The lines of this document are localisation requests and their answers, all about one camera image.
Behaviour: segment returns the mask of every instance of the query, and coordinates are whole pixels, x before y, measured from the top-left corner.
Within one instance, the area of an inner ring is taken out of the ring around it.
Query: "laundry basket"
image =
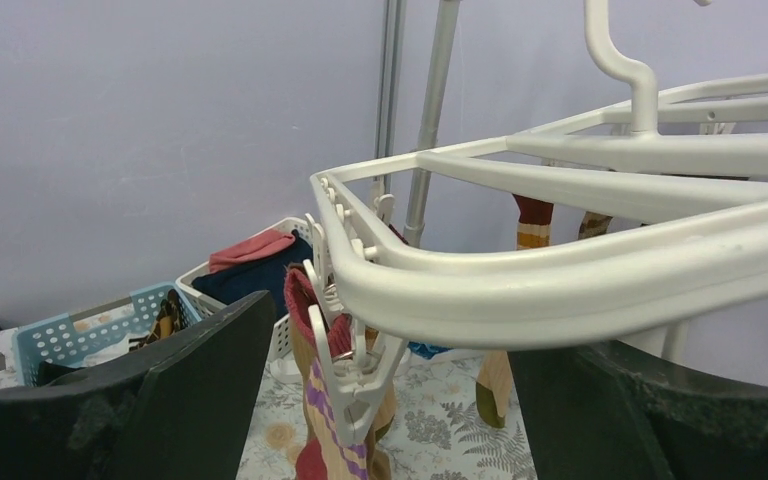
[[[100,305],[78,313],[65,313],[33,325],[20,327],[13,337],[16,355],[16,373],[22,385],[36,386],[39,365],[42,362],[77,367],[87,355],[114,345],[129,333],[148,334],[160,310],[160,302],[170,290],[177,290],[183,307],[183,321],[191,326],[201,321],[198,311],[186,295],[172,283],[161,283],[132,292],[129,297]],[[107,312],[120,312],[89,328],[76,328],[76,322],[85,324]]]
[[[310,228],[308,228],[307,222],[301,218],[287,217],[275,225],[263,229],[257,235],[271,229],[284,233],[291,233],[293,230],[297,230],[299,232],[299,238],[303,239],[308,244],[311,243]],[[177,285],[178,289],[189,297],[190,301],[203,317],[208,317],[219,310],[222,310],[226,306],[219,300],[211,298],[193,288],[193,280],[203,275],[207,275],[208,273],[210,273],[208,270],[208,262],[204,262],[175,280],[175,285]],[[289,316],[285,315],[275,323],[272,334],[272,344],[269,346],[269,355],[267,357],[268,362],[281,359],[292,351],[292,347],[290,346],[290,325],[288,323],[288,318]]]

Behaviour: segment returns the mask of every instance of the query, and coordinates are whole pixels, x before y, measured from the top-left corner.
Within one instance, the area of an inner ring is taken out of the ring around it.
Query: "laundry hanger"
[[[692,99],[766,93],[768,75],[659,94],[651,70],[623,57],[610,42],[607,1],[586,0],[585,6],[591,56],[603,71],[632,86],[631,102],[526,133],[371,160],[311,177],[321,222],[314,225],[323,232],[321,241],[326,245],[314,263],[332,270],[343,311],[380,332],[375,353],[368,355],[371,363],[332,359],[325,320],[318,309],[311,311],[318,355],[323,369],[330,372],[328,392],[332,401],[338,398],[335,423],[340,443],[358,443],[366,435],[384,385],[404,352],[405,339],[484,349],[560,347],[650,330],[768,296],[768,183],[555,169],[472,158],[521,150],[592,164],[585,157],[619,155],[623,161],[619,166],[628,171],[652,168],[658,173],[726,175],[755,169],[768,175],[768,134],[751,140],[747,135],[687,140],[657,133],[659,108]],[[768,110],[768,103],[763,106]],[[606,111],[626,107],[629,138],[609,139],[624,143],[566,135],[605,123]],[[745,113],[755,107],[743,102],[723,108]],[[670,115],[693,111],[676,108]],[[695,163],[683,162],[682,156]],[[422,251],[397,241],[381,218],[345,187],[348,181],[414,168],[512,193],[527,190],[533,198],[657,224],[518,252]],[[335,366],[342,370],[342,379]]]
[[[329,198],[336,198],[333,190],[328,193]],[[391,194],[382,194],[372,200],[372,214],[375,218],[389,225],[393,216],[395,197]],[[351,222],[351,210],[344,209],[342,205],[335,207],[337,218],[344,225],[345,233],[349,236],[356,235]],[[333,280],[333,267],[329,261],[328,246],[325,241],[325,232],[322,226],[314,221],[310,214],[305,215],[305,220],[311,232],[313,259],[305,260],[302,266],[305,274],[311,282],[314,294],[324,314],[323,320],[330,328],[344,309],[337,294],[337,285]],[[355,248],[362,248],[360,240],[354,240]],[[352,360],[358,365],[366,366],[373,360],[367,355],[366,325],[360,318],[351,319],[351,347]]]
[[[713,122],[699,125],[699,135],[729,135],[734,131],[735,122]],[[664,334],[664,342],[661,346],[661,358],[672,363],[684,363],[684,351],[687,346],[687,337],[690,333],[690,320],[680,320],[669,326]]]

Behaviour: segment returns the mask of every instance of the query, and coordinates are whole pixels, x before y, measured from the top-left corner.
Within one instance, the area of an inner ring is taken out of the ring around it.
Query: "navy blue cloth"
[[[278,318],[287,314],[284,302],[284,278],[287,266],[302,263],[313,258],[313,249],[299,232],[293,230],[296,241],[275,255],[241,263],[231,268],[198,277],[193,280],[193,288],[216,300],[230,305],[250,293],[266,290],[275,301],[275,313]]]

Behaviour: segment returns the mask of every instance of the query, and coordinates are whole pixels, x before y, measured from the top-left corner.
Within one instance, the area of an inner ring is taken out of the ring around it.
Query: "metal pole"
[[[402,38],[405,23],[405,0],[387,0],[384,15],[384,38],[381,40],[381,78],[378,90],[378,134],[375,137],[375,158],[393,155],[396,100],[402,60]],[[381,182],[380,193],[390,193],[390,175],[374,177]]]
[[[428,150],[437,145],[437,130],[440,127],[440,115],[443,111],[443,96],[446,93],[446,78],[449,75],[449,61],[452,58],[452,46],[455,43],[460,3],[460,0],[440,0],[437,10],[437,26],[434,30],[434,44],[431,47],[431,67],[428,70],[428,84],[425,87],[425,105],[422,110],[418,151]],[[404,229],[404,237],[413,247],[419,247],[419,240],[425,229],[425,203],[428,200],[430,182],[431,172],[414,170]]]

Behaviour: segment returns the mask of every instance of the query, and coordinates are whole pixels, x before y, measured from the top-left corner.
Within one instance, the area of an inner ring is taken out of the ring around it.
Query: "hanger hook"
[[[626,57],[611,40],[608,0],[584,0],[587,52],[606,75],[631,86],[631,134],[658,134],[658,80],[645,63]]]

